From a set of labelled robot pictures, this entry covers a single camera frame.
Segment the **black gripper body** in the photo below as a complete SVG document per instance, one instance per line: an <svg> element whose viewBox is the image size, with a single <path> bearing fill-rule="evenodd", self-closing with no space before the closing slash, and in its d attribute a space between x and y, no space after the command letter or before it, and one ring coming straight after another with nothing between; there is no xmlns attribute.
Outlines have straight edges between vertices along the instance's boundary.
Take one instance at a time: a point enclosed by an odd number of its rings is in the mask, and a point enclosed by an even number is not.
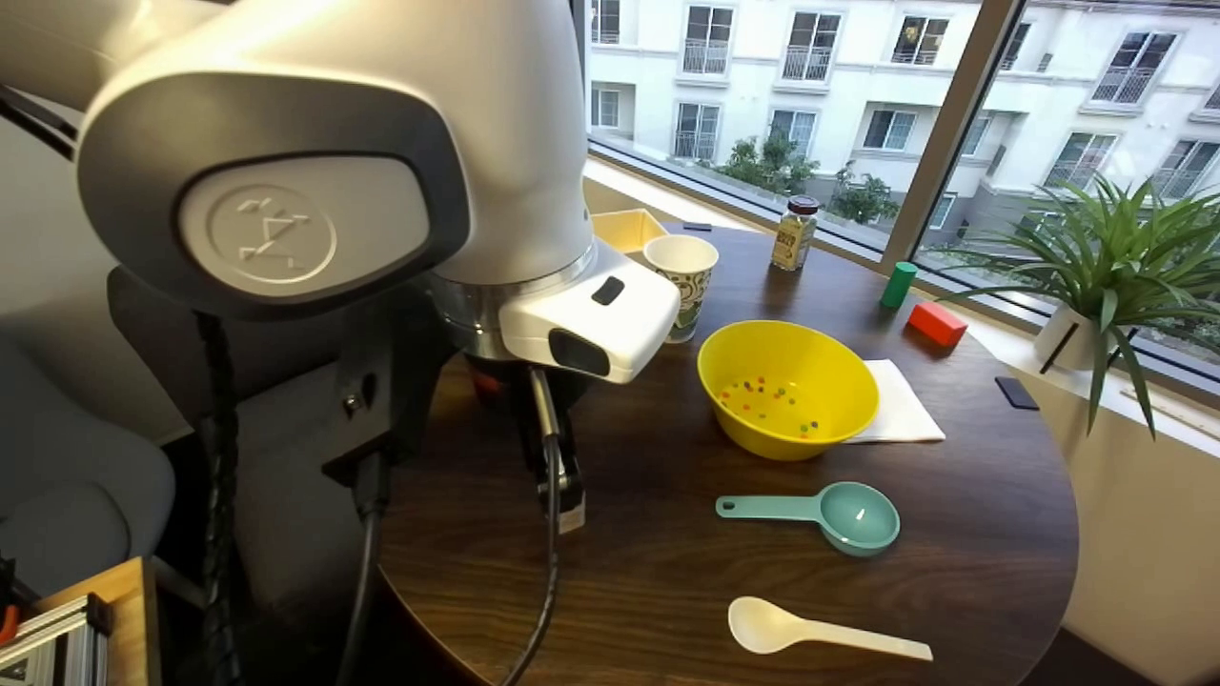
<svg viewBox="0 0 1220 686"><path fill-rule="evenodd" d="M481 362L468 358L468 381L481 405L496 415L506 415L517 429L517 455L535 479L545 479L543 458L543 424L535 406L529 374L524 362ZM564 460L577 460L577 429L572 429L572 405L584 395L586 381L564 369L548 369L548 392L562 424L562 451Z"/></svg>

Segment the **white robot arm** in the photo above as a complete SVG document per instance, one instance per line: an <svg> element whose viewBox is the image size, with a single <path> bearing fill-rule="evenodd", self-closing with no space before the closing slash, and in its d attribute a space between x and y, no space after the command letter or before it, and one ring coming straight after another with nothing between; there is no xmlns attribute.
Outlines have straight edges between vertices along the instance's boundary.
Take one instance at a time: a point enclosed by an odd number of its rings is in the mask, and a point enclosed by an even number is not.
<svg viewBox="0 0 1220 686"><path fill-rule="evenodd" d="M362 314L356 484L449 353L625 385L680 289L596 235L572 0L0 0L96 241L215 316Z"/></svg>

